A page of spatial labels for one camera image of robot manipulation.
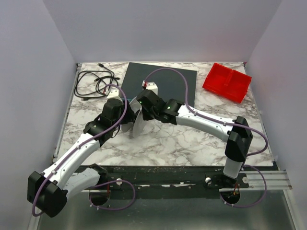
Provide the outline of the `white cable spool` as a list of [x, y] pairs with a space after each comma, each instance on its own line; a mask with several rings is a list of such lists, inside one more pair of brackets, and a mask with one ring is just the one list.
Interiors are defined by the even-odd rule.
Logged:
[[130, 131], [130, 135], [137, 138], [143, 132], [145, 125], [142, 106], [135, 97], [130, 101], [125, 118], [121, 122], [121, 131], [123, 133]]

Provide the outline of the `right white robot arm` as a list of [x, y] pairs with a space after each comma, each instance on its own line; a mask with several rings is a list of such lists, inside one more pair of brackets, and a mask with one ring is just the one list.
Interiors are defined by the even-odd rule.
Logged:
[[226, 143], [224, 176], [236, 179], [253, 139], [247, 120], [238, 116], [235, 120], [209, 115], [188, 108], [183, 102], [170, 99], [165, 102], [154, 91], [145, 89], [136, 98], [144, 121], [158, 120], [165, 124], [192, 127], [203, 131]]

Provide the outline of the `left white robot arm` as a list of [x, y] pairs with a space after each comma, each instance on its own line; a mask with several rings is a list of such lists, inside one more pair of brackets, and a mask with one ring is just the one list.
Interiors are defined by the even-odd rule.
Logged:
[[34, 171], [27, 182], [27, 200], [32, 204], [32, 215], [47, 214], [55, 217], [67, 201], [88, 188], [109, 189], [111, 184], [127, 183], [116, 178], [110, 180], [104, 168], [97, 164], [76, 173], [80, 165], [99, 150], [126, 117], [131, 117], [130, 105], [126, 98], [110, 98], [93, 121], [86, 124], [83, 133], [73, 146], [55, 163], [38, 173]]

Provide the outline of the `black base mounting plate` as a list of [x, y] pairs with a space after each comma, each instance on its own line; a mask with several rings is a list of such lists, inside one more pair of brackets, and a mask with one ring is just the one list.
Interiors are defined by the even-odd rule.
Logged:
[[219, 198], [221, 192], [248, 188], [243, 172], [236, 179], [219, 166], [101, 166], [98, 188], [89, 188], [95, 204], [109, 199]]

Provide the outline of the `red plastic bin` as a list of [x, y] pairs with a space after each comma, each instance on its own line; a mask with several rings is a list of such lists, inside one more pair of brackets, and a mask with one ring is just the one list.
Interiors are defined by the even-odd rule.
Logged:
[[202, 87], [230, 101], [241, 103], [251, 81], [252, 77], [249, 75], [214, 63]]

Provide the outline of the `aluminium rail frame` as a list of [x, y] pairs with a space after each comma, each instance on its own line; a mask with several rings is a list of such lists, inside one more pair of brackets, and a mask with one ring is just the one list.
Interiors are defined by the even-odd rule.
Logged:
[[70, 198], [55, 217], [32, 218], [31, 230], [293, 230], [286, 171], [245, 167], [248, 188], [219, 198], [109, 199], [95, 204], [89, 189]]

